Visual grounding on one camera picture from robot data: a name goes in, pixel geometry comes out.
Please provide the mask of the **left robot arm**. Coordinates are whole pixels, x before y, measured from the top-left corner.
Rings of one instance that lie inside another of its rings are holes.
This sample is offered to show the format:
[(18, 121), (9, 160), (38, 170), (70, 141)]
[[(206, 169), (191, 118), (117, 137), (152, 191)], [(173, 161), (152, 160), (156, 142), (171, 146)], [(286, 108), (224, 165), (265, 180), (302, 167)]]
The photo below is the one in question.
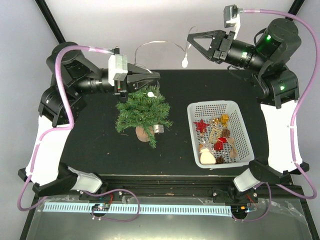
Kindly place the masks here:
[(103, 199), (108, 188), (96, 173), (74, 169), (61, 162), (71, 130), (86, 107), (84, 95), (113, 94), (121, 103), (129, 94), (154, 85), (160, 74), (134, 64), (120, 49), (82, 46), (75, 42), (57, 45), (47, 58), (52, 77), (38, 108), (38, 131), (27, 167), (18, 174), (39, 197), (70, 191), (89, 192)]

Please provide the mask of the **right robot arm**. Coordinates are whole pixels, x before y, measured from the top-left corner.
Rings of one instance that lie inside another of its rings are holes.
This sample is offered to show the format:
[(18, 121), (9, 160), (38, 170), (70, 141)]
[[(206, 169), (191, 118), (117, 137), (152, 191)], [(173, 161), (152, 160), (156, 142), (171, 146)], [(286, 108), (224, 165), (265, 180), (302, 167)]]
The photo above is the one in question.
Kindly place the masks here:
[(235, 36), (233, 31), (213, 30), (191, 33), (187, 41), (209, 61), (251, 72), (249, 82), (266, 123), (268, 157), (250, 161), (248, 169), (234, 178), (227, 195), (238, 202), (246, 190), (259, 183), (280, 185), (292, 174), (307, 172), (309, 165), (302, 160), (298, 145), (292, 143), (298, 138), (291, 117), (300, 93), (298, 78), (287, 62), (302, 43), (297, 26), (276, 18), (253, 45)]

